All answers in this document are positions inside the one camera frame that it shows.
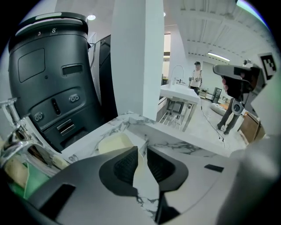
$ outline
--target dark gray machine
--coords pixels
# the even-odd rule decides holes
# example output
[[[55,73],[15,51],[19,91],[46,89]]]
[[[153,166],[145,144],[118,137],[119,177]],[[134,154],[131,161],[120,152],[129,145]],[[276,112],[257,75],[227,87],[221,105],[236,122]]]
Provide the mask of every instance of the dark gray machine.
[[[86,18],[58,12],[30,18],[9,42],[9,77],[20,117],[58,152],[104,124],[94,88]]]
[[[94,63],[91,65],[101,110],[106,122],[118,116],[111,72],[111,35],[95,44]]]
[[[220,93],[221,93],[221,89],[215,87],[212,103],[218,103],[218,101],[220,99]]]

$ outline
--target person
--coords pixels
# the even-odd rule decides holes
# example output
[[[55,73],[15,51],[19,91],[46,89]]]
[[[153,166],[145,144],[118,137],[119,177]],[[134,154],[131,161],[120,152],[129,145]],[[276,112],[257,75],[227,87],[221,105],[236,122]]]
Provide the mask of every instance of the person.
[[[228,117],[230,116],[230,114],[232,113],[232,103],[233,103],[233,99],[231,98],[229,106],[227,108],[227,111],[225,112],[223,118],[221,119],[221,121],[217,124],[217,127],[219,130],[221,130],[222,126],[225,126],[225,123],[228,120]],[[224,131],[224,134],[229,134],[230,130],[234,127],[234,125],[236,124],[237,120],[239,118],[239,115],[233,115],[233,118],[231,120],[231,122],[228,124],[226,130]]]
[[[251,62],[251,60],[249,59],[245,59],[243,61],[242,64],[243,67],[247,67],[247,68],[251,68],[253,66],[255,66],[255,64],[253,64]],[[243,79],[245,77],[245,74],[241,74],[241,78]],[[222,83],[223,83],[223,88],[225,90],[225,92],[227,93],[228,90],[228,86],[226,85],[226,81],[225,79],[222,79]],[[254,79],[254,77],[252,77],[252,84],[253,87],[256,86],[256,80]],[[233,98],[230,100],[229,106],[227,108],[227,111],[225,112],[223,118],[221,119],[221,121],[217,124],[218,129],[220,130],[222,126],[225,126],[225,123],[228,120],[228,117],[230,116],[230,114],[232,113],[232,103],[233,103]],[[233,119],[231,120],[231,122],[228,124],[226,130],[224,131],[224,134],[229,134],[230,130],[234,127],[234,125],[236,124],[237,120],[239,118],[239,115],[233,115]]]
[[[202,81],[202,70],[200,62],[195,62],[195,70],[193,71],[193,76],[189,78],[191,81],[190,88],[195,91],[197,95],[199,95],[199,87]]]

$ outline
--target fluorescent light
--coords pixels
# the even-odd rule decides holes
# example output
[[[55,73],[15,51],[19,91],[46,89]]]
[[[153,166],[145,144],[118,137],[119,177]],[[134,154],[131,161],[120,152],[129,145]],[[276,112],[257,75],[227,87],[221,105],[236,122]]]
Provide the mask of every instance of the fluorescent light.
[[[95,18],[96,18],[95,15],[88,15],[88,16],[87,16],[87,19],[88,19],[88,20],[94,20]]]
[[[224,60],[226,60],[226,61],[230,61],[229,59],[227,59],[227,58],[225,58],[225,57],[222,57],[222,56],[219,56],[219,55],[217,55],[217,54],[213,54],[213,53],[211,53],[211,52],[208,52],[208,54],[210,54],[210,55],[212,55],[212,56],[216,56],[216,57],[218,57],[218,58],[222,58],[222,59],[224,59]]]

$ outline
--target slot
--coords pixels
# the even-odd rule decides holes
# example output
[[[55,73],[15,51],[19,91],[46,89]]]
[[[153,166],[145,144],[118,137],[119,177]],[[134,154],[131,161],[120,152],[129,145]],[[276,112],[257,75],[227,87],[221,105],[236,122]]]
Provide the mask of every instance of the slot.
[[[219,172],[219,173],[223,172],[223,169],[224,169],[224,167],[218,167],[218,166],[211,165],[211,164],[208,164],[208,165],[204,166],[204,168],[212,170],[212,171],[216,171],[216,172]]]
[[[39,211],[48,218],[55,220],[74,190],[74,186],[63,184],[40,208]]]
[[[51,101],[52,101],[52,105],[53,105],[54,111],[56,112],[57,115],[60,115],[61,111],[60,111],[60,109],[58,107],[56,99],[52,98]]]
[[[83,127],[76,131],[74,134],[70,135],[61,142],[61,146],[65,149],[68,146],[72,145],[74,142],[78,141],[82,137],[86,136],[89,132]]]
[[[62,68],[62,74],[64,76],[72,73],[79,73],[79,72],[82,72],[82,65],[74,65],[74,66]]]
[[[63,124],[57,127],[57,130],[61,133],[62,136],[66,135],[69,131],[73,130],[75,125],[71,121],[71,119],[67,120]]]

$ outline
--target chrome faucet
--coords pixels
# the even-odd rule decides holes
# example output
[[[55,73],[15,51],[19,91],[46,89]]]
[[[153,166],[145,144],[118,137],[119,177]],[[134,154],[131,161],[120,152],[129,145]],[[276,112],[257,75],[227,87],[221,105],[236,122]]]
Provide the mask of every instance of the chrome faucet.
[[[44,148],[42,145],[35,143],[26,132],[23,124],[28,116],[22,119],[19,118],[14,107],[16,100],[16,98],[13,98],[0,102],[2,110],[14,128],[14,131],[8,136],[4,145],[2,147],[0,146],[0,168],[3,168],[7,161],[15,154],[27,152],[31,146]]]
[[[176,68],[176,67],[181,67],[182,69],[183,69],[183,73],[182,73],[182,79],[184,79],[184,67],[182,66],[182,65],[176,65],[174,68],[173,68],[173,70],[172,70],[172,79],[171,80],[173,80],[173,73],[174,73],[174,69]]]

